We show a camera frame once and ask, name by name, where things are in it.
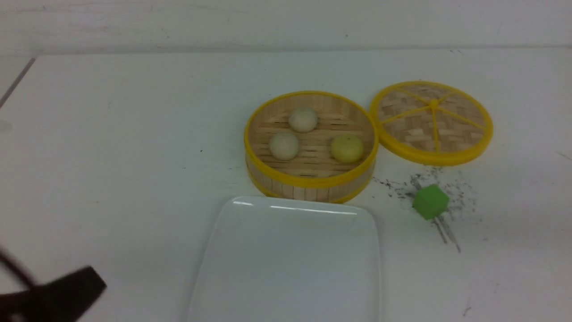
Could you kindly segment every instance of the white tabletop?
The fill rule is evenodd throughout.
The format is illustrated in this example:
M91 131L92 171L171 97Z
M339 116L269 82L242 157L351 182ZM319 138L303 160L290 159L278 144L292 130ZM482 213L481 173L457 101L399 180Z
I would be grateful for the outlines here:
M0 56L0 107L5 100L4 95L29 61L30 57Z
M495 135L443 169L380 149L348 204L378 221L383 321L568 321L570 49L40 57L0 110L0 244L42 281L93 265L109 287L82 321L180 321L221 206L260 194L242 142L254 109L305 89L367 107L417 79L476 97ZM451 196L461 253L414 213L412 175Z

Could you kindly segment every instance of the bamboo steamer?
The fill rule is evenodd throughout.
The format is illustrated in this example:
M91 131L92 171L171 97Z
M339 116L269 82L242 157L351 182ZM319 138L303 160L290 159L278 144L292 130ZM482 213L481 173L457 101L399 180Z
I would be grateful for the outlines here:
M290 113L298 107L312 107L318 125L309 133L293 132ZM290 161L275 159L268 149L271 137L291 132L300 141L300 152ZM362 158L342 164L330 154L332 139L342 134L357 135L364 143ZM244 131L246 163L254 185L269 197L343 203L369 183L378 150L373 118L345 97L327 92L295 92L276 97L259 107Z
M492 119L469 94L428 81L398 83L374 98L370 113L380 143L409 161L456 166L481 155Z

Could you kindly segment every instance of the white plate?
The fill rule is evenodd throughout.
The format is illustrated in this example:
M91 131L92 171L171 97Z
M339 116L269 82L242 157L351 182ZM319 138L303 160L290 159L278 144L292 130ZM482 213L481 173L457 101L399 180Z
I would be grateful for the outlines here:
M360 208L238 197L220 213L190 322L378 322L379 244Z

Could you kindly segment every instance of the green cube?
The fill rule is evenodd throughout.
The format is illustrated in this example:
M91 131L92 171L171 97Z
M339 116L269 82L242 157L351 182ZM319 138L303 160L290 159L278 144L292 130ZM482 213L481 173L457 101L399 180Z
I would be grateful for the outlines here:
M437 186L432 184L419 191L413 199L413 208L426 220L431 220L447 210L449 197Z

